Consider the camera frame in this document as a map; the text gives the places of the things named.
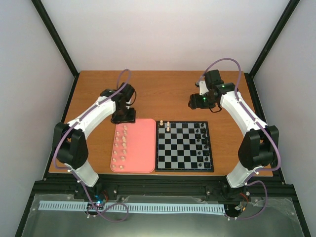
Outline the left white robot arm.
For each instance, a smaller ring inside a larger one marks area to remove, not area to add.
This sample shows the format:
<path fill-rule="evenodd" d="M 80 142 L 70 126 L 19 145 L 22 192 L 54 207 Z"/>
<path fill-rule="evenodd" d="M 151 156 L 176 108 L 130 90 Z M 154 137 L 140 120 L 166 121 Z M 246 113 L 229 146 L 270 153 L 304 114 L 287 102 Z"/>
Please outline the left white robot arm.
<path fill-rule="evenodd" d="M 135 123 L 136 111 L 131 107 L 133 86 L 123 83 L 117 90 L 104 90 L 97 100 L 80 116 L 68 123 L 59 122 L 54 128 L 52 162 L 57 169 L 66 169 L 86 185 L 85 192 L 96 199 L 103 187 L 97 183 L 99 176 L 88 162 L 87 139 L 92 131 L 107 117 L 111 123 Z"/>

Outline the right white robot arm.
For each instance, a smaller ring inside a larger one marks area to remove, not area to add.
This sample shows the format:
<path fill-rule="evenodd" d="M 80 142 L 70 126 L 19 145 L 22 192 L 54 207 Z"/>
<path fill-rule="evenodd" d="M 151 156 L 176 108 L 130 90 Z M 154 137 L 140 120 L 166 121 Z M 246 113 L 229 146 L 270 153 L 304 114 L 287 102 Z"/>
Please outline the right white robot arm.
<path fill-rule="evenodd" d="M 225 83 L 218 70 L 205 72 L 196 83 L 199 93 L 192 94 L 188 106 L 191 109 L 225 109 L 234 119 L 243 135 L 238 150 L 239 162 L 221 183 L 220 195 L 232 200 L 250 178 L 261 170 L 274 171 L 280 167 L 278 151 L 279 131 L 262 121 L 247 105 L 237 86 Z"/>

